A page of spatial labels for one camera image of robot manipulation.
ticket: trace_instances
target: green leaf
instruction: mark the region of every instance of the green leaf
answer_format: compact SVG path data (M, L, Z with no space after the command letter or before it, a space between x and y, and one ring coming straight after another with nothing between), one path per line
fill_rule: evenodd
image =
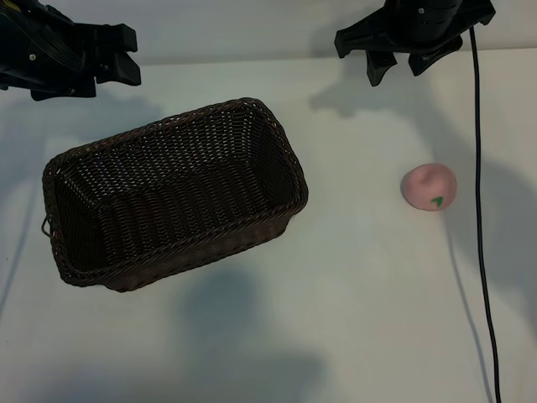
M442 206L442 203L444 202L444 197L442 196L438 196L438 197L435 197L433 200L430 201L431 203L436 203L436 206L437 207L441 207Z

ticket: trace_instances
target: black cable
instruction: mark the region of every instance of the black cable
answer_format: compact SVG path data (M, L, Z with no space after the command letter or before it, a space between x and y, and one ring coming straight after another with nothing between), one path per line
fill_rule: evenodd
M488 300L487 274L485 272L485 258L483 256L483 230L481 218L481 91L479 85L479 60L477 58L476 33L470 28L470 41L472 42L473 70L475 76L475 103L476 103L476 211L477 211L477 252L479 254L479 271L481 273L481 285L483 299L485 300L485 314L487 315L488 332L493 346L494 360L494 394L496 403L502 403L500 396L500 371L498 362L498 345L494 335L493 317L490 313L490 301Z

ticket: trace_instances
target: wicker basket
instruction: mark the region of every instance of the wicker basket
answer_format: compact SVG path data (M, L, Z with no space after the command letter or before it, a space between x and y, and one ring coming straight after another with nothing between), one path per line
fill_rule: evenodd
M71 149L43 188L61 278L121 292L278 237L308 197L283 128L249 98Z

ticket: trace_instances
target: pink peach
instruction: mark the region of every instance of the pink peach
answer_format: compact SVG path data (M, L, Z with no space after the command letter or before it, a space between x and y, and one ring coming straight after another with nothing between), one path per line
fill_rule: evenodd
M412 207L438 212L455 200L456 177L443 164L422 165L404 176L401 191Z

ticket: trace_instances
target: basket rim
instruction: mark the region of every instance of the basket rim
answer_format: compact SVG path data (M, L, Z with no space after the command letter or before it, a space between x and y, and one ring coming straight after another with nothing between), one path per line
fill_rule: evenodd
M225 112L244 106L250 107L251 109L261 113L261 115L271 125L273 135L278 137L278 146L282 149L282 151L284 151L284 162L288 166L295 183L296 193L293 200L265 212L240 218L234 222L229 222L220 227L207 230L204 233L198 233L191 237L181 239L175 243L161 246L160 248L150 250L138 256L125 259L121 262L104 266L99 269L79 270L71 263L62 231L60 209L58 207L58 202L55 195L54 183L55 173L63 164L75 158L92 155L100 151L111 149L119 144L134 141L148 133L152 133L158 126L163 124L185 124L213 113ZM43 173L43 191L44 206L46 211L45 220L48 221L50 225L50 242L52 244L53 255L60 269L60 273L68 275L70 280L78 279L85 282L96 276L99 276L100 279L102 279L103 276L113 277L119 273L120 270L128 270L129 266L133 266L135 264L147 264L151 263L152 260L164 259L171 254L176 254L177 250L181 247L188 246L188 248L195 248L205 242L218 238L224 233L232 234L246 226L263 224L269 220L272 221L281 217L291 217L301 211L305 207L308 200L308 188L305 183L304 171L296 158L295 152L291 149L284 128L263 102L251 97L238 98L227 102L201 107L190 112L161 119L157 122L147 124L134 130L113 135L112 137L108 137L106 139L97 140L93 143L69 149L66 152L54 157L46 165Z

